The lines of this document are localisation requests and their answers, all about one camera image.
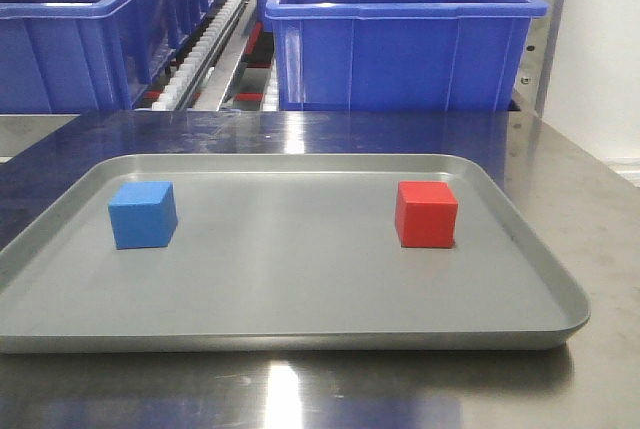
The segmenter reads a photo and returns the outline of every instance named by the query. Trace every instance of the block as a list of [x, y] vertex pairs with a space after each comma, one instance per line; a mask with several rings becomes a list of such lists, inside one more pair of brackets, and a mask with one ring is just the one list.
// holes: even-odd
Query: block
[[109, 216], [116, 248], [166, 247], [178, 225], [173, 184], [127, 182], [109, 201]]
[[453, 247], [458, 201], [445, 182], [401, 181], [396, 230], [403, 247]]

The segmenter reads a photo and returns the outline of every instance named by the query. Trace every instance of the table surface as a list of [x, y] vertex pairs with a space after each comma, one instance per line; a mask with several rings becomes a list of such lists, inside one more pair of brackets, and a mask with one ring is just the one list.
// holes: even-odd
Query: table surface
[[539, 352], [2, 355], [0, 427], [640, 426], [640, 191], [535, 116], [86, 114], [0, 166], [0, 247], [96, 163], [134, 153], [466, 157], [576, 277], [591, 321]]

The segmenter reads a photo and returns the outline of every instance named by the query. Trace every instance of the metal frame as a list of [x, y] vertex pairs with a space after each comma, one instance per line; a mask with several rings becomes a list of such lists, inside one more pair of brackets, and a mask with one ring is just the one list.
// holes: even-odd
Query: metal frame
[[247, 40], [256, 24], [256, 0], [249, 0], [240, 16], [238, 25], [229, 37], [213, 74], [202, 88], [200, 97], [193, 106], [195, 111], [219, 111], [233, 85], [247, 45]]

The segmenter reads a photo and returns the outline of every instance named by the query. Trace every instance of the tray rim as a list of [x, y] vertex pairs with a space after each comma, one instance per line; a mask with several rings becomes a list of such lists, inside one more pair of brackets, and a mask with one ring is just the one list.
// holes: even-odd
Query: tray rim
[[[202, 160], [213, 160], [213, 161], [223, 161], [225, 164], [233, 164], [236, 160], [241, 160], [243, 161], [243, 163], [249, 163], [251, 164], [252, 162], [258, 162], [260, 160], [266, 160], [266, 159], [280, 159], [280, 160], [289, 160], [289, 161], [294, 161], [298, 164], [301, 164], [302, 166], [307, 167], [304, 170], [296, 170], [295, 168], [290, 168], [290, 169], [286, 169], [286, 170], [268, 170], [268, 169], [259, 169], [259, 168], [255, 168], [252, 170], [238, 170], [238, 169], [233, 169], [233, 168], [228, 168], [227, 170], [199, 170], [199, 171], [192, 171], [192, 170], [188, 170], [188, 165], [185, 166], [183, 165], [182, 167], [180, 167], [177, 170], [171, 170], [171, 171], [167, 171], [167, 170], [154, 170], [154, 169], [149, 169], [147, 167], [142, 167], [141, 164], [138, 164], [138, 161], [143, 160], [145, 161], [147, 164], [149, 163], [149, 161], [151, 163], [154, 162], [154, 160], [156, 159], [161, 159], [161, 160], [166, 160], [167, 158], [170, 159], [202, 159]], [[327, 169], [318, 169], [318, 168], [313, 168], [311, 167], [308, 163], [309, 162], [313, 162], [313, 160], [319, 160], [319, 161], [329, 161], [329, 165], [332, 164], [332, 160], [334, 159], [339, 159], [339, 160], [353, 160], [356, 159], [357, 162], [359, 164], [361, 164], [362, 162], [365, 163], [369, 163], [370, 165], [372, 162], [375, 163], [375, 161], [380, 160], [380, 159], [389, 159], [389, 160], [411, 160], [411, 161], [416, 161], [416, 160], [423, 160], [423, 159], [431, 159], [431, 160], [437, 160], [437, 161], [442, 161], [442, 162], [446, 162], [446, 163], [453, 163], [453, 164], [458, 164], [459, 166], [464, 168], [464, 171], [462, 172], [466, 172], [466, 171], [471, 171], [472, 175], [474, 175], [475, 177], [480, 177], [482, 179], [482, 183], [484, 184], [488, 184], [491, 189], [493, 190], [493, 193], [497, 195], [498, 199], [499, 199], [499, 203], [500, 204], [506, 204], [508, 210], [511, 212], [511, 214], [515, 217], [515, 219], [517, 219], [518, 222], [521, 223], [522, 227], [524, 227], [526, 229], [526, 231], [529, 233], [527, 236], [533, 237], [533, 239], [535, 240], [535, 243], [537, 245], [540, 246], [541, 249], [544, 250], [545, 252], [545, 256], [547, 258], [550, 259], [551, 262], [553, 262], [553, 264], [556, 266], [557, 269], [559, 269], [561, 271], [561, 274], [567, 279], [568, 283], [572, 285], [573, 290], [575, 290], [577, 292], [578, 297], [580, 297], [582, 299], [582, 304], [584, 305], [583, 309], [580, 311], [580, 317], [575, 318], [576, 320], [573, 321], [571, 324], [566, 325], [564, 327], [560, 327], [557, 329], [551, 329], [551, 330], [517, 330], [517, 331], [470, 331], [470, 332], [465, 332], [464, 334], [469, 334], [469, 335], [474, 335], [474, 336], [489, 336], [491, 337], [491, 335], [502, 335], [502, 336], [508, 336], [509, 334], [518, 334], [518, 335], [524, 335], [527, 336], [528, 338], [533, 337], [533, 339], [535, 340], [535, 335], [536, 334], [553, 334], [555, 336], [556, 342], [553, 343], [553, 345], [549, 345], [549, 344], [531, 344], [531, 345], [526, 345], [525, 347], [513, 347], [513, 349], [524, 349], [524, 350], [528, 350], [528, 349], [549, 349], [552, 347], [557, 347], [558, 345], [566, 342], [566, 340], [573, 334], [575, 333], [577, 330], [579, 330], [581, 327], [583, 327], [590, 319], [591, 317], [591, 302], [589, 300], [588, 295], [586, 294], [586, 292], [584, 291], [584, 289], [582, 288], [582, 286], [578, 283], [577, 279], [573, 276], [573, 274], [567, 270], [567, 268], [564, 266], [564, 264], [555, 256], [555, 254], [553, 254], [553, 252], [550, 250], [550, 248], [547, 246], [547, 244], [535, 233], [535, 231], [533, 230], [533, 228], [531, 228], [531, 226], [527, 223], [526, 219], [522, 216], [522, 214], [520, 213], [520, 211], [518, 210], [518, 208], [513, 204], [513, 202], [509, 199], [509, 197], [504, 193], [504, 191], [495, 183], [495, 181], [489, 176], [489, 174], [477, 163], [475, 163], [474, 161], [471, 161], [469, 159], [463, 158], [463, 157], [459, 157], [459, 156], [453, 156], [453, 155], [449, 155], [449, 154], [396, 154], [396, 153], [376, 153], [376, 154], [361, 154], [361, 153], [318, 153], [318, 154], [282, 154], [282, 153], [243, 153], [243, 154], [236, 154], [236, 153], [224, 153], [224, 154], [200, 154], [200, 153], [179, 153], [179, 154], [167, 154], [167, 153], [140, 153], [140, 154], [126, 154], [126, 155], [121, 155], [121, 156], [116, 156], [116, 157], [112, 157], [112, 158], [107, 158], [97, 164], [95, 164], [93, 167], [91, 167], [85, 174], [83, 174], [81, 177], [79, 177], [67, 190], [65, 190], [58, 198], [56, 198], [55, 201], [53, 201], [38, 217], [36, 217], [30, 224], [28, 224], [21, 232], [20, 234], [18, 234], [18, 236], [16, 236], [9, 244], [7, 244], [2, 250], [0, 250], [0, 297], [2, 297], [2, 292], [4, 291], [4, 289], [6, 287], [8, 287], [9, 285], [11, 285], [13, 279], [15, 276], [17, 276], [21, 270], [25, 267], [26, 264], [28, 264], [28, 262], [31, 260], [31, 258], [33, 258], [40, 249], [42, 249], [42, 247], [44, 246], [44, 244], [46, 244], [49, 240], [50, 237], [46, 237], [45, 234], [48, 234], [49, 231], [42, 231], [40, 230], [41, 228], [39, 227], [42, 224], [55, 224], [56, 223], [56, 218], [55, 218], [55, 214], [57, 211], [60, 210], [59, 205], [60, 204], [69, 204], [70, 206], [72, 206], [72, 214], [70, 217], [73, 217], [75, 214], [77, 214], [77, 212], [89, 201], [89, 199], [92, 197], [92, 195], [94, 194], [93, 191], [87, 191], [84, 190], [85, 189], [83, 186], [87, 185], [87, 180], [90, 180], [91, 178], [95, 178], [95, 177], [99, 177], [101, 179], [101, 183], [107, 183], [109, 182], [111, 179], [116, 178], [116, 177], [126, 177], [128, 175], [133, 175], [136, 174], [136, 172], [167, 172], [167, 173], [210, 173], [210, 172], [216, 172], [216, 173], [278, 173], [278, 174], [284, 174], [284, 173], [307, 173], [307, 174], [312, 174], [312, 173], [343, 173], [343, 172], [348, 172], [348, 173], [376, 173], [376, 172], [420, 172], [420, 170], [416, 169], [416, 168], [398, 168], [398, 169], [394, 169], [394, 170], [389, 170], [389, 169], [378, 169], [376, 170], [375, 168], [368, 168], [368, 169], [350, 169], [348, 171], [345, 170], [341, 170], [341, 169], [333, 169], [333, 170], [327, 170]], [[112, 166], [115, 166], [118, 170], [115, 171], [115, 174], [109, 174], [109, 172], [112, 169]], [[461, 173], [453, 173], [453, 172], [448, 172], [448, 171], [434, 171], [434, 170], [429, 170], [429, 171], [425, 171], [425, 172], [429, 172], [431, 174], [436, 174], [436, 173], [442, 173], [442, 174], [452, 174], [452, 175], [460, 175]], [[478, 192], [479, 196], [481, 197], [481, 199], [483, 200], [483, 202], [485, 202], [486, 204], [489, 204], [486, 200], [483, 194], [481, 194], [480, 192]], [[28, 238], [28, 237], [33, 237], [33, 234], [35, 233], [36, 236], [40, 236], [40, 237], [36, 237], [38, 243], [37, 244], [33, 244], [32, 247], [35, 247], [35, 250], [24, 250], [24, 248], [21, 247], [21, 242], [23, 239]], [[17, 264], [17, 268], [13, 269], [13, 270], [7, 270], [6, 268], [2, 267], [2, 262], [4, 259], [6, 258], [10, 258], [10, 257], [16, 257], [13, 253], [17, 253], [17, 257], [18, 260], [20, 261], [20, 264]], [[536, 270], [536, 272], [539, 271], [539, 268], [534, 266], [534, 269]], [[565, 308], [562, 307], [563, 312], [569, 316], [567, 314], [567, 311], [565, 311]], [[375, 332], [375, 333], [365, 333], [365, 332], [345, 332], [345, 333], [335, 333], [335, 334], [329, 334], [329, 333], [292, 333], [292, 334], [243, 334], [243, 333], [238, 333], [238, 334], [222, 334], [222, 335], [215, 335], [215, 334], [183, 334], [183, 335], [145, 335], [145, 336], [120, 336], [120, 335], [109, 335], [109, 336], [50, 336], [50, 335], [43, 335], [43, 336], [20, 336], [20, 335], [7, 335], [7, 334], [3, 334], [2, 332], [0, 332], [0, 353], [30, 353], [30, 352], [155, 352], [155, 351], [166, 351], [167, 349], [163, 349], [163, 347], [167, 347], [167, 346], [175, 346], [175, 349], [169, 349], [169, 351], [171, 352], [184, 352], [184, 351], [189, 351], [189, 350], [211, 350], [211, 351], [219, 351], [219, 350], [274, 350], [274, 349], [284, 349], [284, 350], [289, 350], [289, 349], [376, 349], [376, 345], [373, 344], [371, 346], [369, 346], [368, 344], [366, 344], [366, 340], [368, 337], [370, 336], [375, 336], [375, 337], [380, 337], [381, 335], [384, 336], [391, 336], [391, 337], [396, 337], [399, 339], [402, 339], [403, 336], [408, 336], [405, 337], [405, 339], [409, 340], [409, 342], [411, 342], [410, 340], [413, 339], [420, 339], [420, 337], [424, 337], [426, 336], [433, 336], [433, 335], [440, 335], [440, 336], [447, 336], [450, 334], [462, 334], [461, 331], [429, 331], [429, 332], [412, 332], [412, 333], [401, 333], [401, 332], [393, 332], [393, 333], [382, 333], [382, 332]], [[340, 341], [339, 343], [335, 343], [334, 342], [324, 342], [323, 340], [325, 339], [335, 339], [336, 336], [339, 336], [341, 339], [343, 339], [343, 341]], [[100, 343], [99, 346], [100, 349], [99, 350], [74, 350], [74, 341], [75, 342], [80, 342], [82, 340], [86, 340], [86, 341], [95, 341], [95, 340], [100, 340], [103, 343]], [[133, 340], [136, 341], [141, 341], [140, 344], [134, 344], [133, 346], [145, 346], [145, 347], [153, 347], [153, 342], [154, 341], [161, 341], [160, 342], [160, 346], [156, 347], [155, 349], [143, 349], [143, 348], [138, 348], [136, 349], [135, 347], [131, 347], [130, 349], [123, 349], [122, 347], [126, 346], [129, 347], [131, 346], [130, 342]], [[193, 341], [189, 342], [180, 342], [180, 341], [173, 341], [173, 344], [168, 344], [167, 341], [168, 340], [172, 340], [172, 339], [192, 339], [192, 340], [197, 340], [197, 339], [202, 339], [203, 342], [202, 343], [198, 343], [196, 342], [195, 344], [193, 343]], [[122, 344], [122, 341], [126, 341], [128, 340], [129, 343], [125, 342], [124, 346]], [[267, 342], [266, 345], [260, 344], [260, 341], [265, 341], [265, 340], [271, 340], [274, 342]], [[357, 347], [353, 347], [353, 344], [349, 342], [349, 340], [354, 340], [356, 341], [356, 343], [358, 344]], [[41, 342], [44, 342], [45, 345], [48, 347], [47, 350], [32, 350], [32, 344], [29, 343], [29, 341], [32, 342], [38, 342], [37, 345], [40, 345]], [[311, 347], [303, 347], [307, 344], [301, 344], [300, 342], [304, 341], [315, 341], [311, 342]], [[395, 349], [420, 349], [419, 347], [419, 340], [415, 343], [415, 344], [411, 344], [409, 343], [408, 345], [406, 343], [403, 343], [404, 345], [402, 345], [401, 347], [395, 348]], [[394, 348], [388, 348], [388, 347], [378, 347], [378, 349], [394, 349]], [[479, 350], [483, 350], [483, 349], [501, 349], [501, 348], [495, 348], [495, 347], [491, 347], [491, 344], [489, 344], [487, 347], [455, 347], [454, 345], [443, 345], [442, 347], [428, 347], [426, 348], [428, 350], [432, 350], [432, 349], [479, 349]]]

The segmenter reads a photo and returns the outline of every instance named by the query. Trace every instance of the tray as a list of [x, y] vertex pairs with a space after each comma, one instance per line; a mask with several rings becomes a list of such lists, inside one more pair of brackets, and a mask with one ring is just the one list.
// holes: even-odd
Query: tray
[[[117, 251], [107, 203], [171, 180], [178, 228]], [[442, 180], [453, 249], [406, 249], [397, 183]], [[441, 155], [133, 155], [0, 253], [0, 351], [545, 349], [589, 318], [574, 279], [474, 163]]]

